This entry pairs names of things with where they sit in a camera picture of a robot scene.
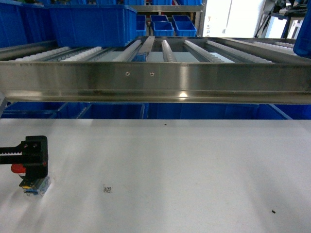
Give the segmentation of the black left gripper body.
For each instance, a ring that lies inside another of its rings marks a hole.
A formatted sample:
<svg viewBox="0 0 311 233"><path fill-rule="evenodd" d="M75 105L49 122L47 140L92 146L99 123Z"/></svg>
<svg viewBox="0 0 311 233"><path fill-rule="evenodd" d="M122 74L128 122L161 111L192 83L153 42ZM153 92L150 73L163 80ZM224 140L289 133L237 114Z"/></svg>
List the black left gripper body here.
<svg viewBox="0 0 311 233"><path fill-rule="evenodd" d="M36 180L48 175L48 139L44 135L27 136L15 147L1 147L2 165L22 165L25 180Z"/></svg>

